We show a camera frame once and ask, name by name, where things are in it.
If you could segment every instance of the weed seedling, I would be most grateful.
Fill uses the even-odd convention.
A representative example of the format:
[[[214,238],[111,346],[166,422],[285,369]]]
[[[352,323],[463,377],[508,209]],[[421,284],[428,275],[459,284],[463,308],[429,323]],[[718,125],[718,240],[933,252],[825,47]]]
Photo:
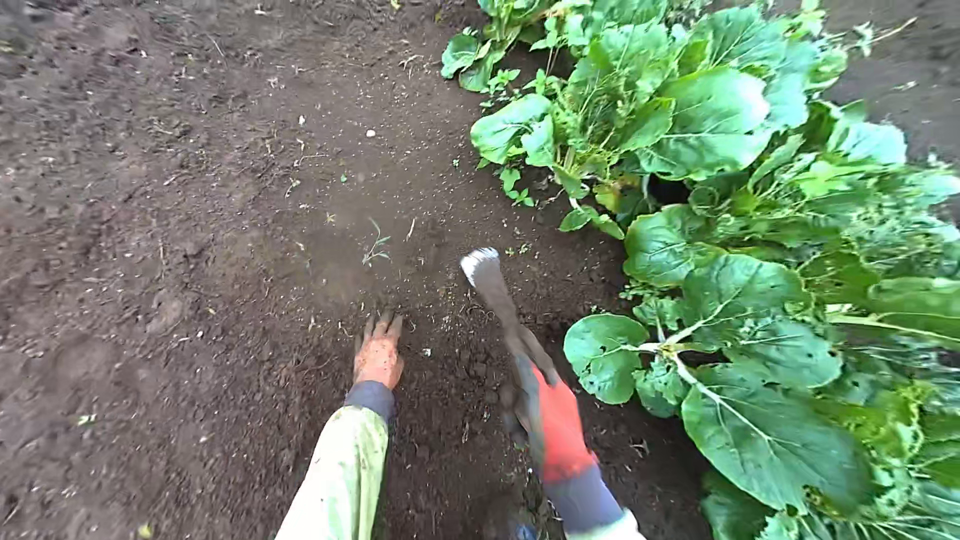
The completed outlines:
[[[380,236],[380,226],[373,221],[373,218],[370,219],[370,222],[373,223],[373,228],[376,229],[376,240],[373,242],[373,245],[367,250],[367,253],[363,255],[363,258],[360,259],[360,264],[366,266],[373,266],[373,260],[378,257],[383,257],[387,260],[390,259],[390,256],[387,255],[387,251],[383,249],[383,245],[387,243],[387,240],[390,239],[389,236]]]

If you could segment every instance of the hand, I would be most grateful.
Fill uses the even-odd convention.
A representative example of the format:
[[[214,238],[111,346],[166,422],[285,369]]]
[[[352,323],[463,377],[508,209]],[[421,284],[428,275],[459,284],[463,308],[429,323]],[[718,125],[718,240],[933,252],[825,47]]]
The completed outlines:
[[[391,308],[383,310],[379,321],[373,324],[373,315],[367,319],[363,335],[353,342],[353,383],[375,380],[393,390],[403,373],[403,358],[396,352],[396,343],[403,331],[403,315],[394,317]]]
[[[517,386],[500,392],[508,431],[529,442],[544,483],[577,476],[596,458],[584,441],[576,397],[532,332],[518,326],[504,340],[514,356]]]

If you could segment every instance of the soil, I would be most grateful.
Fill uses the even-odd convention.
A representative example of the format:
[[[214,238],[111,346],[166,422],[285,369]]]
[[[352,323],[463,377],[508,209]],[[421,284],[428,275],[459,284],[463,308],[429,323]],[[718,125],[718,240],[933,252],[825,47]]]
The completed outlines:
[[[0,538],[271,537],[352,335],[388,303],[407,367],[378,535],[477,538],[498,494],[538,502],[497,419],[506,353],[457,260],[499,249],[560,360],[573,321],[627,307],[620,248],[474,170],[482,97],[438,71],[483,17],[400,3],[0,0]],[[900,123],[915,157],[960,159],[960,6],[827,4],[837,27],[919,17],[833,93]],[[377,230],[389,258],[364,265]],[[707,538],[680,424],[580,407],[647,538]]]

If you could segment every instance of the sleeve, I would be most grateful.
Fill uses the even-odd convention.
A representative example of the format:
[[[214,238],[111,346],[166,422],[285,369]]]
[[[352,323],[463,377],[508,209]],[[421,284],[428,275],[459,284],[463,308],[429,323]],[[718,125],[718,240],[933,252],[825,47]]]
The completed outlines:
[[[389,412],[354,405],[349,395],[347,403],[326,422],[275,540],[370,540]]]
[[[544,485],[547,498],[564,519],[567,540],[645,540],[636,519],[616,502],[594,465],[583,473]]]
[[[623,510],[623,516],[606,526],[587,532],[568,532],[566,540],[646,540],[636,529],[636,518],[630,510]]]

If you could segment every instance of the gloved hand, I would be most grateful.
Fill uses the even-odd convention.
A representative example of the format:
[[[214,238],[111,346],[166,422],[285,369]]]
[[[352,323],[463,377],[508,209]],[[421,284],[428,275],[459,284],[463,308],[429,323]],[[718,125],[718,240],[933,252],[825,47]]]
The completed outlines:
[[[353,341],[353,383],[374,380],[393,390],[403,373],[403,358],[396,352],[396,343],[403,331],[403,315],[394,317],[386,308],[379,321],[367,319],[363,334]]]
[[[521,325],[504,337],[514,356],[516,388],[504,385],[504,424],[530,445],[545,484],[571,479],[596,463],[587,450],[577,399],[532,332]]]

